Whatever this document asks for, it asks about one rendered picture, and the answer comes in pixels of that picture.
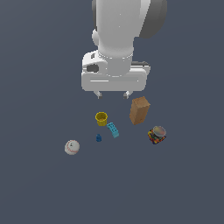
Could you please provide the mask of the yellow cup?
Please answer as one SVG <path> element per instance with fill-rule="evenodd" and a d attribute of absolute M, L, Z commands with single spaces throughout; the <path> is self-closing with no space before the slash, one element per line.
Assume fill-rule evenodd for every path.
<path fill-rule="evenodd" d="M 106 126 L 107 125 L 108 115 L 105 112 L 98 112 L 95 115 L 95 120 L 99 126 Z"/>

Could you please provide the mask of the brown wooden block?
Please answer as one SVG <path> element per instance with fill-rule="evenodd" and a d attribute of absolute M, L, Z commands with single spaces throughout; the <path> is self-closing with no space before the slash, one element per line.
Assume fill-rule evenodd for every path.
<path fill-rule="evenodd" d="M 149 107 L 150 104 L 144 96 L 132 100 L 129 118 L 134 125 L 144 121 Z"/>

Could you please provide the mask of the colourful tin can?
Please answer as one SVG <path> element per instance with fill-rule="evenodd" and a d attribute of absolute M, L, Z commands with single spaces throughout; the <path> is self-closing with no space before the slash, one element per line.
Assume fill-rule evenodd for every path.
<path fill-rule="evenodd" d="M 166 138 L 166 130 L 162 126 L 155 126 L 148 132 L 148 137 L 153 144 L 158 144 Z"/>

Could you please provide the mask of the cyan toy brick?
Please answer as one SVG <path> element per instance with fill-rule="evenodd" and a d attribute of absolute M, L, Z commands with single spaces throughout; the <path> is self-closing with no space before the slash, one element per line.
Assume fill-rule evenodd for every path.
<path fill-rule="evenodd" d="M 116 126 L 112 122 L 107 124 L 107 128 L 111 131 L 113 138 L 116 138 L 119 136 L 119 132 Z"/>

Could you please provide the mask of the white baseball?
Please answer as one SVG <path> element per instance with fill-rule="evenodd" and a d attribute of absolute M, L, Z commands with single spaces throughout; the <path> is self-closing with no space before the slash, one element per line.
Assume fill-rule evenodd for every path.
<path fill-rule="evenodd" d="M 80 149 L 80 144 L 76 140 L 69 140 L 65 145 L 65 152 L 68 155 L 75 155 Z"/>

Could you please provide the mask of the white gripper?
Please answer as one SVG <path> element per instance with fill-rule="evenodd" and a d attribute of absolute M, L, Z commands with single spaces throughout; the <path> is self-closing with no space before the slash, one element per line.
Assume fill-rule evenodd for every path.
<path fill-rule="evenodd" d="M 129 99 L 133 91 L 144 90 L 150 70 L 147 62 L 133 61 L 128 73 L 109 75 L 108 62 L 97 51 L 88 52 L 82 59 L 81 86 L 85 91 L 94 91 L 98 99 L 102 99 L 100 91 L 126 91 L 123 99 Z"/>

